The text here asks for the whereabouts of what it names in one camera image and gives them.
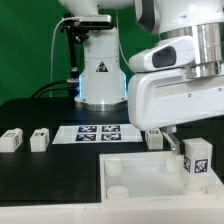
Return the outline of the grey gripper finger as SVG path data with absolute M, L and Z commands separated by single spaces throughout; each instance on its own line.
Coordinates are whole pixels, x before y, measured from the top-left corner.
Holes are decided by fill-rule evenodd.
M 164 129 L 164 136 L 171 146 L 171 151 L 176 155 L 183 155 L 185 153 L 185 144 L 176 137 L 176 127 L 166 127 Z

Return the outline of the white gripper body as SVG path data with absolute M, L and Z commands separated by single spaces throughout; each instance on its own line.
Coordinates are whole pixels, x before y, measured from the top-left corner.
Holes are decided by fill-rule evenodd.
M 134 75 L 128 115 L 145 131 L 224 115 L 224 74 L 187 79 L 184 69 Z

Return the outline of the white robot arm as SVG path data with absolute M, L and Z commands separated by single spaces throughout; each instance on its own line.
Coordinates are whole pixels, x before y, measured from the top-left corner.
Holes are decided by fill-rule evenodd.
M 224 0 L 58 0 L 73 30 L 86 32 L 77 104 L 104 110 L 128 103 L 142 131 L 224 114 Z M 118 30 L 101 9 L 133 6 L 139 25 L 159 43 L 119 66 Z

